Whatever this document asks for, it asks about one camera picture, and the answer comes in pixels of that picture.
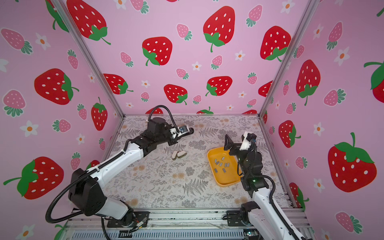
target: pink wall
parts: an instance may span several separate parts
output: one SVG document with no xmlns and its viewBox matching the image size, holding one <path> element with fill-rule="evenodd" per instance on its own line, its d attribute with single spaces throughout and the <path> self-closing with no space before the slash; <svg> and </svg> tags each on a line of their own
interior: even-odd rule
<svg viewBox="0 0 384 240">
<path fill-rule="evenodd" d="M 109 74 L 109 81 L 116 77 L 127 82 L 128 91 L 122 92 L 117 81 L 110 84 L 126 114 L 143 114 L 157 104 L 168 106 L 172 113 L 197 113 L 203 109 L 215 114 L 259 111 L 265 100 L 265 96 L 258 93 L 259 89 L 261 92 L 264 85 L 269 88 L 280 64 L 276 57 L 282 55 L 279 51 L 289 44 L 289 35 L 294 34 L 307 4 L 307 0 L 289 0 L 283 2 L 284 6 L 280 1 L 268 0 L 138 1 L 142 5 L 132 5 L 126 0 L 121 1 L 122 4 L 117 0 L 85 2 L 91 7 L 80 0 L 68 0 L 67 7 L 100 69 Z M 218 20 L 210 18 L 218 10 Z M 266 46 L 264 35 L 274 26 L 279 27 L 267 33 L 269 45 Z M 210 36 L 214 32 L 220 34 L 218 40 Z M 273 60 L 263 59 L 277 47 L 279 49 L 271 57 Z M 219 68 L 214 70 L 213 62 Z M 257 80 L 249 76 L 250 73 L 255 73 Z M 222 85 L 220 79 L 232 84 L 229 88 L 224 84 L 216 91 L 211 89 L 218 95 L 213 96 L 207 90 L 211 78 L 215 78 L 214 87 Z M 168 84 L 175 86 L 167 86 L 166 91 L 170 93 L 165 94 L 164 87 Z M 176 97 L 181 95 L 181 103 L 176 103 Z"/>
<path fill-rule="evenodd" d="M 292 58 L 268 108 L 270 137 L 317 239 L 382 235 L 384 75 L 383 66 L 364 64 L 383 61 L 384 16 L 377 16 L 383 7 L 381 1 L 321 2 L 300 42 L 304 52 L 299 48 Z M 292 124 L 301 136 L 293 145 Z"/>
<path fill-rule="evenodd" d="M 2 108 L 5 108 L 0 114 L 1 182 L 23 177 L 1 186 L 2 239 L 55 238 L 61 227 L 55 228 L 55 224 L 45 222 L 46 209 L 69 184 L 73 169 L 85 169 L 91 161 L 102 160 L 104 151 L 99 146 L 99 139 L 103 138 L 108 147 L 119 121 L 114 118 L 114 108 L 99 83 L 90 81 L 91 70 L 71 35 L 57 22 L 54 30 L 53 22 L 45 1 L 6 1 L 0 9 L 0 95 Z M 22 47 L 23 50 L 32 49 L 32 53 L 23 54 Z M 76 58 L 71 58 L 76 69 L 68 59 L 70 49 L 76 53 Z M 55 68 L 59 70 L 41 76 Z M 68 101 L 68 91 L 61 88 L 63 73 L 71 85 L 79 89 L 79 92 L 73 89 L 71 101 Z M 98 97 L 108 112 L 101 131 L 95 128 L 91 119 L 91 109 L 99 102 Z M 78 104 L 83 104 L 86 109 L 86 115 L 85 110 L 81 111 L 85 120 L 79 115 Z M 62 119 L 70 123 L 70 129 L 64 124 L 57 132 L 52 125 Z M 76 152 L 79 159 L 72 158 Z M 65 195 L 55 207 L 53 217 L 67 215 L 72 208 Z"/>
</svg>

